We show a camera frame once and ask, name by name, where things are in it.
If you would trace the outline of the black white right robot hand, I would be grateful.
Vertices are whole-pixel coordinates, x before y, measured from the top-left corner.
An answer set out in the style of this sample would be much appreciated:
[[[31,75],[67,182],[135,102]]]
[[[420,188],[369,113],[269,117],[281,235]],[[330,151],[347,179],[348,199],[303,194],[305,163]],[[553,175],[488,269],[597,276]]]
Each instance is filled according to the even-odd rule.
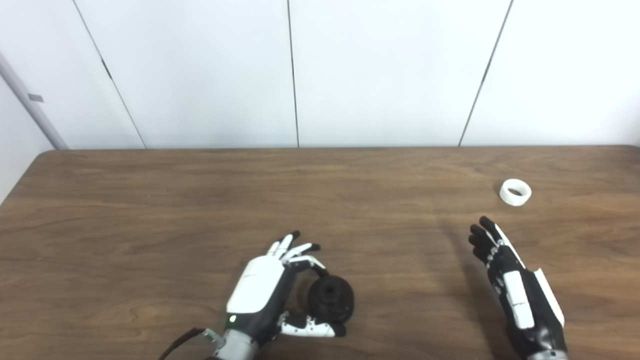
[[[468,242],[498,296],[506,335],[519,358],[567,360],[565,316],[544,271],[526,267],[502,229],[486,216],[470,226]]]

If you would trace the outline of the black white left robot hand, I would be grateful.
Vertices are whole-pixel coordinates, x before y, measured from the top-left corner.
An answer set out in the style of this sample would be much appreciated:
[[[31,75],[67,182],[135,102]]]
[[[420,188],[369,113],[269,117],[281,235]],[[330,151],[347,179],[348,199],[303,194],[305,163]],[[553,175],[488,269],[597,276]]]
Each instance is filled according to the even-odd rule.
[[[313,271],[320,280],[330,273],[311,252],[319,251],[317,243],[294,246],[300,231],[293,231],[275,241],[265,254],[245,266],[227,301],[225,330],[249,337],[258,347],[284,334],[292,337],[345,337],[346,327],[336,321],[321,319],[316,314],[293,314],[286,310],[297,276]]]

